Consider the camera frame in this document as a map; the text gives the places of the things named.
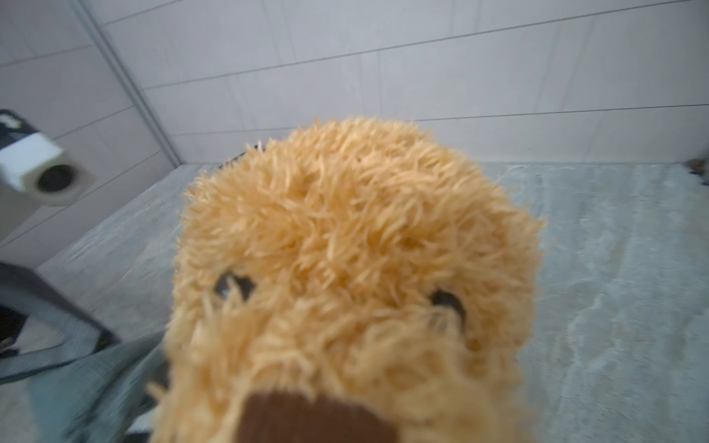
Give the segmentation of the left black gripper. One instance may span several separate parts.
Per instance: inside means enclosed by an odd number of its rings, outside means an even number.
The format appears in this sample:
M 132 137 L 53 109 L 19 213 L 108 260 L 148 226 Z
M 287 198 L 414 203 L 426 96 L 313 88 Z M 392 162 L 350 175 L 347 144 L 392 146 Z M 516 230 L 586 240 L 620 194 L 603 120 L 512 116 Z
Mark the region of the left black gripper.
M 103 324 L 25 267 L 1 264 L 1 383 L 64 367 L 119 343 Z

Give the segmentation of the grey-green teddy sweater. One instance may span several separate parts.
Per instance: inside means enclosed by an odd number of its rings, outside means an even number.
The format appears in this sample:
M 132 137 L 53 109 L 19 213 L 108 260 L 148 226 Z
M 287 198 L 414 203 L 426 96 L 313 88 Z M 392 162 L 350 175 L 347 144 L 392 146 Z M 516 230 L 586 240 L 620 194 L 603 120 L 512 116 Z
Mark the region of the grey-green teddy sweater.
M 153 427 L 135 422 L 156 407 L 148 385 L 167 380 L 162 339 L 156 333 L 120 343 L 32 377 L 28 391 L 42 441 L 149 441 Z

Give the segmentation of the tan teddy bear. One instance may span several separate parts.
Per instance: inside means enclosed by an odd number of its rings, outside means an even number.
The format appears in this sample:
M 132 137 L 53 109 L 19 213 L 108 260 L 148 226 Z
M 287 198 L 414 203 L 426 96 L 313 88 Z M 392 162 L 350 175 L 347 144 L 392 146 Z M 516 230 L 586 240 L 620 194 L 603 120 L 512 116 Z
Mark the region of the tan teddy bear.
M 417 126 L 294 131 L 186 192 L 154 442 L 532 442 L 542 221 Z

